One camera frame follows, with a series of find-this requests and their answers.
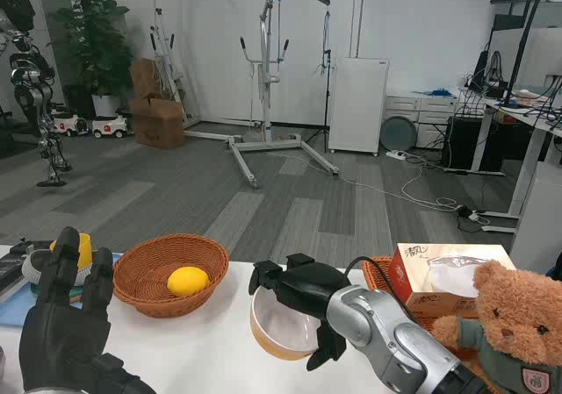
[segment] table leg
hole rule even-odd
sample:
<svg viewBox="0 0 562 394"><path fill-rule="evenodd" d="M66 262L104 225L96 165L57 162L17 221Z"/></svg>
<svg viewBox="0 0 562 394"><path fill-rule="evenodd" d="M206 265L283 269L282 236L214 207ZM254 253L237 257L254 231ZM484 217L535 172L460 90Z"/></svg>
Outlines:
<svg viewBox="0 0 562 394"><path fill-rule="evenodd" d="M554 144L555 136L552 136L551 145L548 148L548 153L544 159L545 163L550 163L554 166L560 166L560 159L562 159L562 152L556 148Z"/></svg>
<svg viewBox="0 0 562 394"><path fill-rule="evenodd" d="M529 147L527 148L527 153L525 155L525 160L523 161L521 172L519 173L519 178L517 179L517 185L515 186L513 198L511 199L509 212L506 214L494 211L484 211L480 213L481 216L514 219L520 218L522 207L525 203L525 198L527 198L527 193L529 192L533 175L535 174L535 170L537 169L538 157L541 154L541 149L543 148L544 138L546 138L546 134L546 131L537 128L535 128L535 130L533 131L533 135L530 139ZM484 226L482 227L482 230L484 232L500 233L515 232L514 228L495 226Z"/></svg>
<svg viewBox="0 0 562 394"><path fill-rule="evenodd" d="M494 118L495 112L495 109L491 109L489 107L486 108L484 112L478 136L478 145L474 150L471 170L480 170L480 167L482 166L482 158L484 157L484 152L486 151L486 140L490 136L490 126L492 125L492 119Z"/></svg>
<svg viewBox="0 0 562 394"><path fill-rule="evenodd" d="M544 139L546 138L547 132L542 129L536 129L533 131L533 135L530 139L529 147L527 148L527 153L525 155L525 160L521 167L521 172L519 173L519 178L517 179L517 185L515 186L515 192L511 200L511 206L509 207L509 213L518 216L521 214L523 204L525 203L525 198L527 197L527 192L529 192L530 183L537 169L538 157L543 149Z"/></svg>

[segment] potted plant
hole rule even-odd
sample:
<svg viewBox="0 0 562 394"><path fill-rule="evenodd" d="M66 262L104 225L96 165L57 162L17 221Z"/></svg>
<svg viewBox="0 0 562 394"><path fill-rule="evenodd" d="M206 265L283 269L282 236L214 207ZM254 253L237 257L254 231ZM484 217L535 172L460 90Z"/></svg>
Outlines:
<svg viewBox="0 0 562 394"><path fill-rule="evenodd" d="M54 18L68 32L64 44L93 97L96 114L113 117L122 90L131 83L133 55L115 28L116 20L129 9L114 0L69 1L71 8L59 9Z"/></svg>

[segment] yellow object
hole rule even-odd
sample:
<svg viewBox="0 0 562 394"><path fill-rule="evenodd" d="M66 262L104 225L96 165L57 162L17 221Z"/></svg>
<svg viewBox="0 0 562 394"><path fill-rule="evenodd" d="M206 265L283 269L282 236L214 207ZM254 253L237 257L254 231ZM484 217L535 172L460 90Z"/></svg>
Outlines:
<svg viewBox="0 0 562 394"><path fill-rule="evenodd" d="M168 290L178 297L199 293L209 285L209 276L197 267L183 267L168 278Z"/></svg>
<svg viewBox="0 0 562 394"><path fill-rule="evenodd" d="M56 240L51 244L51 252L53 252L56 246ZM93 262L91 256L91 237L87 233L80 233L80 247L78 248L80 252L80 259L78 260L78 271L85 269L91 265Z"/></svg>

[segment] teddy bear ear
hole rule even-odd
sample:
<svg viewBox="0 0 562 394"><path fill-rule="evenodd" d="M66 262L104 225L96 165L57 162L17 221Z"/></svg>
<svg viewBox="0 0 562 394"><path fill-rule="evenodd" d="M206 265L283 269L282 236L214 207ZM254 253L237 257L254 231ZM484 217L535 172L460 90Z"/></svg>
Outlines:
<svg viewBox="0 0 562 394"><path fill-rule="evenodd" d="M497 261L490 261L480 265L476 271L474 271L474 289L480 290L492 276L507 270L508 269Z"/></svg>

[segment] lemon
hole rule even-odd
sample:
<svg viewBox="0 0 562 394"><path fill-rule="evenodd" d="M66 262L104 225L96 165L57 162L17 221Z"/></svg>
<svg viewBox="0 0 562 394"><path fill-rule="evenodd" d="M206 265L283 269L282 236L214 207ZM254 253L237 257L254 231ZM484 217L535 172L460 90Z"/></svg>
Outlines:
<svg viewBox="0 0 562 394"><path fill-rule="evenodd" d="M197 267L183 267L168 278L168 290L178 297L199 293L209 285L209 276Z"/></svg>

